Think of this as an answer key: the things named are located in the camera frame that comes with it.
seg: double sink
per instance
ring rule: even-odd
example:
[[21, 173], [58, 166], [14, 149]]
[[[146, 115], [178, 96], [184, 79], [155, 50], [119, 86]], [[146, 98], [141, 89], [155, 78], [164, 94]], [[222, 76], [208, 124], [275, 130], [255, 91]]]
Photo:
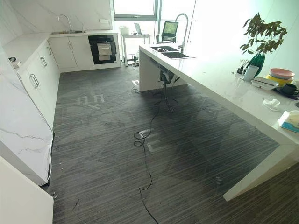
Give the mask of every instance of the double sink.
[[172, 48], [170, 46], [159, 46], [159, 47], [151, 47], [157, 52], [165, 55], [170, 59], [184, 59], [184, 58], [191, 58], [191, 56], [184, 55], [183, 53], [179, 52], [179, 50]]

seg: stack of plates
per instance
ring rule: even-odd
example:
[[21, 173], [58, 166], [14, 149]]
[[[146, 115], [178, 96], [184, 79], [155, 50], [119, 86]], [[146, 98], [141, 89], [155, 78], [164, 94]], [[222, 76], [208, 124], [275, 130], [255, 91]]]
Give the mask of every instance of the stack of plates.
[[278, 82], [279, 86], [291, 83], [294, 80], [295, 73], [286, 69], [270, 69], [267, 79]]

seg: laptop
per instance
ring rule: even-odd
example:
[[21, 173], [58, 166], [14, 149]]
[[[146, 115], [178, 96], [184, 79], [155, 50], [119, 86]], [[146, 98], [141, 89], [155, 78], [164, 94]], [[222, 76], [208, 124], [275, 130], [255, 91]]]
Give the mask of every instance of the laptop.
[[134, 25], [135, 25], [135, 28], [136, 28], [137, 33], [138, 33], [138, 34], [142, 34], [142, 33], [141, 33], [140, 26], [139, 26], [139, 23], [135, 23], [135, 22], [134, 22]]

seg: dark mug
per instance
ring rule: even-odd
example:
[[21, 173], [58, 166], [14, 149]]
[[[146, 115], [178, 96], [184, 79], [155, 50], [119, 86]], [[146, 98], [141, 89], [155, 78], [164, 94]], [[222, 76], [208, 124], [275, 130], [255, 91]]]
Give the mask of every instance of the dark mug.
[[298, 95], [299, 90], [297, 90], [297, 86], [286, 83], [283, 87], [281, 87], [280, 91], [288, 95]]

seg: sink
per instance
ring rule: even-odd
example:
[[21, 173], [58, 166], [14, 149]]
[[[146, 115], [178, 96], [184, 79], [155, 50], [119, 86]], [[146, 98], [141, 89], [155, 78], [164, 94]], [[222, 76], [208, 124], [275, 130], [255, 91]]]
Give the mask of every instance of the sink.
[[161, 54], [169, 57], [171, 59], [178, 59], [178, 58], [190, 58], [190, 56], [184, 55], [181, 52], [161, 52]]
[[82, 34], [85, 33], [82, 30], [76, 30], [76, 31], [69, 31], [69, 30], [64, 30], [64, 31], [57, 31], [57, 32], [52, 32], [51, 34]]
[[159, 47], [151, 47], [158, 52], [168, 52], [168, 51], [178, 51], [178, 49], [172, 48], [170, 46], [159, 46]]

